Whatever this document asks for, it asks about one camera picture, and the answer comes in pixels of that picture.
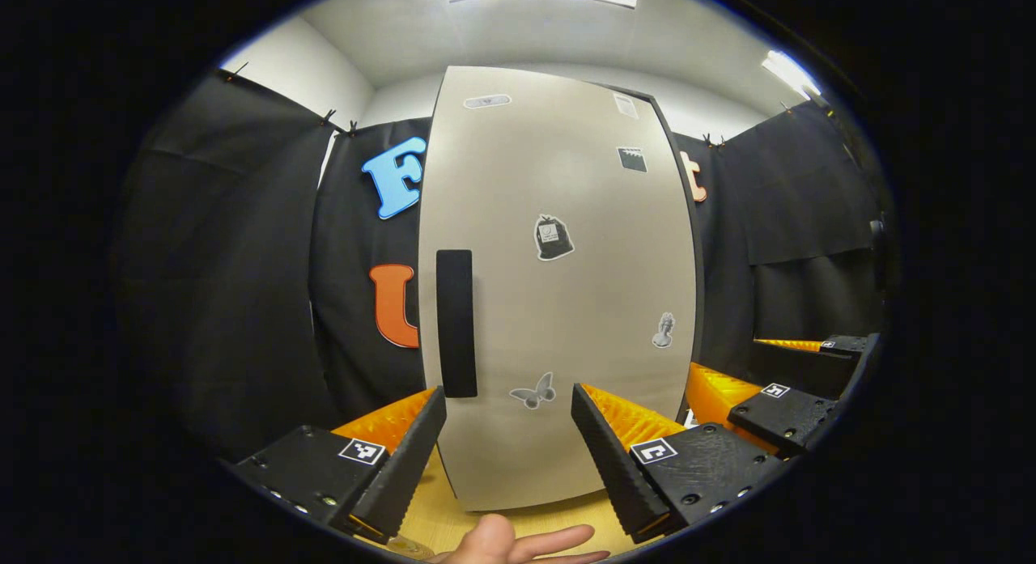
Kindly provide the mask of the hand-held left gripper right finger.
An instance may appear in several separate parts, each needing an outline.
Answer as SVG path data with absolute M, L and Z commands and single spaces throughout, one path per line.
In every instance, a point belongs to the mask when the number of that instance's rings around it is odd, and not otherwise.
M 587 384 L 571 416 L 625 534 L 635 543 L 703 528 L 761 494 L 784 460 L 714 422 L 625 445 Z

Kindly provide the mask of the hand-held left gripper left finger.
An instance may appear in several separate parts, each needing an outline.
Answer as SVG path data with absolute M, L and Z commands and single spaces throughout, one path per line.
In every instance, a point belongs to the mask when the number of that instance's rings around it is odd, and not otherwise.
M 301 425 L 231 464 L 308 520 L 386 545 L 398 535 L 447 418 L 429 388 L 337 429 Z

